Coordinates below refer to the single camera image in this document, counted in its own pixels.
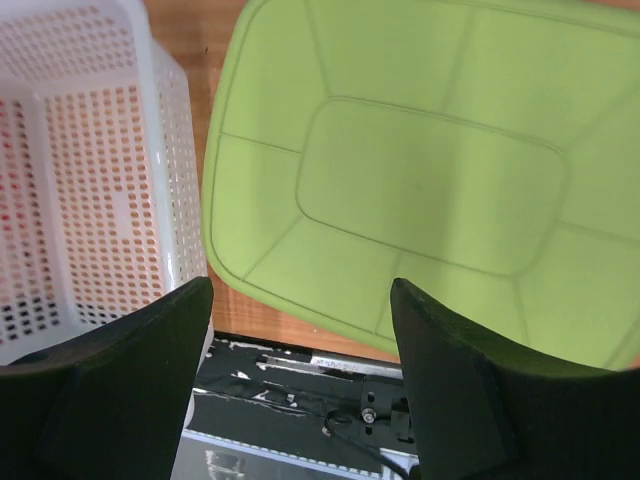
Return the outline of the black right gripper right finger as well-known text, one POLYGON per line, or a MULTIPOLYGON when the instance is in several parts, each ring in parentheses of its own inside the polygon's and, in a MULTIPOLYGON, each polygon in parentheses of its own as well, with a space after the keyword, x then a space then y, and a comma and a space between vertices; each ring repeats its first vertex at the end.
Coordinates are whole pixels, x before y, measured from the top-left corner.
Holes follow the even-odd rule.
POLYGON ((639 373, 512 341, 410 281, 390 291, 421 479, 635 479, 639 373))

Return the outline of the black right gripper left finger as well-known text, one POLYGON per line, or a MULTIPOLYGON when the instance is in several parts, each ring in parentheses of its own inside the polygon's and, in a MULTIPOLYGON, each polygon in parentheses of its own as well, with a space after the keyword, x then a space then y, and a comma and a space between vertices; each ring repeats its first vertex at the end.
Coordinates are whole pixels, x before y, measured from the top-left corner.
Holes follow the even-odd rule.
POLYGON ((213 296, 196 277, 2 367, 2 478, 170 478, 213 296))

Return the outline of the white perforated plastic basket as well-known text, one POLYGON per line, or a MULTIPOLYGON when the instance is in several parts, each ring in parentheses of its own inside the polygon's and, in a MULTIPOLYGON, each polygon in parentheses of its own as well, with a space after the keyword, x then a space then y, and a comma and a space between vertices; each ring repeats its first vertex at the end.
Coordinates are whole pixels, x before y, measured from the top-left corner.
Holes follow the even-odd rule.
POLYGON ((1 361, 203 276, 189 86, 140 1, 1 5, 1 361))

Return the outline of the green plastic tub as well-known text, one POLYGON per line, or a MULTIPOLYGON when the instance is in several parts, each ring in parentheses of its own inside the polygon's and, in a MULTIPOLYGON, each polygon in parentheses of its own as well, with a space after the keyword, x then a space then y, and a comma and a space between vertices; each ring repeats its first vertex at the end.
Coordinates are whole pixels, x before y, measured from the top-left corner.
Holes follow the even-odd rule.
POLYGON ((233 289, 389 352, 392 281, 576 363, 639 353, 639 15, 251 1, 202 181, 233 289))

